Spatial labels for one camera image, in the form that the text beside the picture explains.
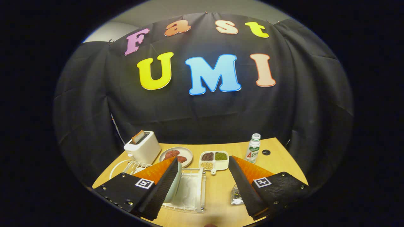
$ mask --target wrinkled fabric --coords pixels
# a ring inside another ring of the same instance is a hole
[[[187,20],[191,29],[166,37],[166,26],[178,20]],[[232,21],[239,32],[218,32],[216,20]],[[255,36],[245,25],[252,21],[264,26],[269,37]],[[126,37],[145,28],[150,32],[137,44],[139,50],[125,56]],[[171,81],[162,89],[144,89],[137,63],[153,58],[151,76],[159,79],[157,56],[166,52],[174,53]],[[257,67],[250,58],[255,53],[270,56],[275,86],[256,85]],[[203,57],[214,68],[223,54],[237,56],[241,90],[190,95],[191,70],[185,61]],[[253,133],[276,137],[315,192],[344,155],[353,101],[336,56],[299,22],[269,24],[246,16],[196,13],[141,27],[111,45],[83,43],[66,63],[55,92],[55,131],[66,162],[86,185],[124,150],[111,114],[125,142],[140,130],[154,131],[160,143],[178,144],[244,142]]]

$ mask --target blue letter m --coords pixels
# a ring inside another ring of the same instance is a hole
[[[202,95],[206,92],[206,88],[202,86],[202,80],[208,86],[211,92],[214,92],[219,83],[220,77],[222,84],[219,89],[223,92],[238,91],[241,85],[237,82],[236,68],[234,62],[237,57],[235,55],[220,55],[217,59],[215,68],[210,65],[202,57],[192,57],[185,61],[185,64],[191,68],[192,88],[190,95]]]

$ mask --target bottle cap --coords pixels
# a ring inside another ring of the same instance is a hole
[[[254,133],[251,137],[252,140],[258,141],[261,139],[261,135],[258,133]]]

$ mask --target yellow letter u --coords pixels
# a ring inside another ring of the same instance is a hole
[[[150,64],[153,62],[152,58],[144,59],[137,64],[139,68],[140,84],[147,90],[156,90],[166,86],[171,80],[171,57],[174,56],[173,52],[160,54],[157,59],[161,61],[162,75],[158,80],[152,79]]]

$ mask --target wire rack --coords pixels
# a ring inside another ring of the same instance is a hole
[[[141,170],[144,170],[146,167],[152,166],[150,164],[146,163],[141,163],[141,162],[136,162],[136,161],[131,161],[126,168],[124,169],[124,172],[130,175],[133,175]]]

